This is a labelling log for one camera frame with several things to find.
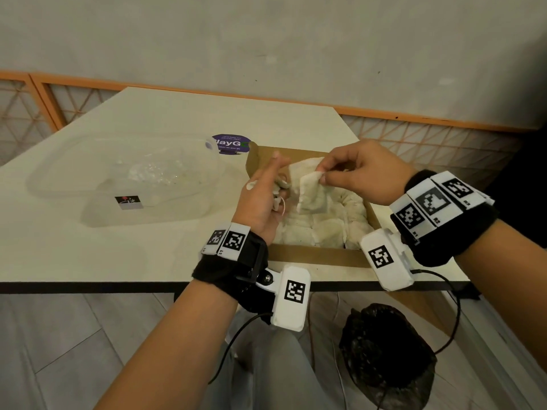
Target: black bag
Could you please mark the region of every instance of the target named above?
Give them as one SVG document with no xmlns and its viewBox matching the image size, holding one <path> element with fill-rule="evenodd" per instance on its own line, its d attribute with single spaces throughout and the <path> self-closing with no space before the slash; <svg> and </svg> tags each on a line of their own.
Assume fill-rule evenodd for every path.
<svg viewBox="0 0 547 410">
<path fill-rule="evenodd" d="M 352 309 L 339 347 L 355 385 L 385 410 L 422 410 L 437 358 L 397 309 L 373 303 Z"/>
</svg>

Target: forearm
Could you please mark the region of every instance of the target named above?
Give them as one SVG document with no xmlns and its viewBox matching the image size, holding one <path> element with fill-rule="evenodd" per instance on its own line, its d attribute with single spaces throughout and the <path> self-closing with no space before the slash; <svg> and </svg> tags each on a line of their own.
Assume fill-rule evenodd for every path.
<svg viewBox="0 0 547 410">
<path fill-rule="evenodd" d="M 197 408 L 236 308 L 215 286 L 190 282 L 95 409 Z"/>
<path fill-rule="evenodd" d="M 547 370 L 547 252 L 498 220 L 456 262 Z"/>
</svg>

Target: brown cardboard box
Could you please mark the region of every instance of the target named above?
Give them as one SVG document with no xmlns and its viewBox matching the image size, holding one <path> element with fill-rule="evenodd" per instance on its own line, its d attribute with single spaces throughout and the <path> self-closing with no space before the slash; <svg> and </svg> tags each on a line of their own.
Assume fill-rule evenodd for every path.
<svg viewBox="0 0 547 410">
<path fill-rule="evenodd" d="M 246 169 L 251 177 L 254 172 L 268 163 L 272 153 L 279 150 L 281 154 L 291 158 L 292 162 L 307 158 L 322 157 L 326 152 L 294 150 L 291 148 L 272 148 L 250 143 L 247 155 Z M 281 170 L 289 178 L 288 168 Z M 363 202 L 366 208 L 367 219 L 374 229 L 380 228 L 378 218 L 369 202 Z M 370 267 L 365 255 L 360 250 L 316 248 L 308 246 L 294 246 L 286 244 L 272 244 L 269 248 L 269 259 L 281 262 L 317 263 L 318 265 Z"/>
</svg>

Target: gray wall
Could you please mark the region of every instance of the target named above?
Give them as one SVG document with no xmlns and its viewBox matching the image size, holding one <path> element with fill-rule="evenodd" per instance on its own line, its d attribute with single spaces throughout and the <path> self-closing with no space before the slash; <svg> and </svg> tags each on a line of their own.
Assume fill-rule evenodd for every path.
<svg viewBox="0 0 547 410">
<path fill-rule="evenodd" d="M 0 68 L 535 127 L 547 0 L 0 0 Z"/>
</svg>

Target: round sticker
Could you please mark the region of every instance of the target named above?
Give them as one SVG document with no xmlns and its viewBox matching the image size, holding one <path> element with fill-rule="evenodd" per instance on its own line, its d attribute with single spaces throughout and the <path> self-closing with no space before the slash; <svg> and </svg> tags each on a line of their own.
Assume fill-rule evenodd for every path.
<svg viewBox="0 0 547 410">
<path fill-rule="evenodd" d="M 221 154 L 249 152 L 250 139 L 241 135 L 218 134 L 213 136 Z"/>
</svg>

